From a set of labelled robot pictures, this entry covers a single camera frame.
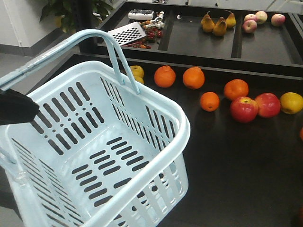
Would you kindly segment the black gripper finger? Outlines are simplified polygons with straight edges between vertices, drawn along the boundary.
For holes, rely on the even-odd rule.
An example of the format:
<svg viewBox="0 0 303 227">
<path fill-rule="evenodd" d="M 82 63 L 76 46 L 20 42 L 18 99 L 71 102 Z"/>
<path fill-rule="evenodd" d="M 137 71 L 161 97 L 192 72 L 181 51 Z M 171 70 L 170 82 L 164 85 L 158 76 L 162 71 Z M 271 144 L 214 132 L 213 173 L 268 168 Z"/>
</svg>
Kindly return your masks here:
<svg viewBox="0 0 303 227">
<path fill-rule="evenodd" d="M 0 124 L 19 124 L 34 120 L 39 105 L 30 97 L 15 90 L 0 91 Z"/>
</svg>

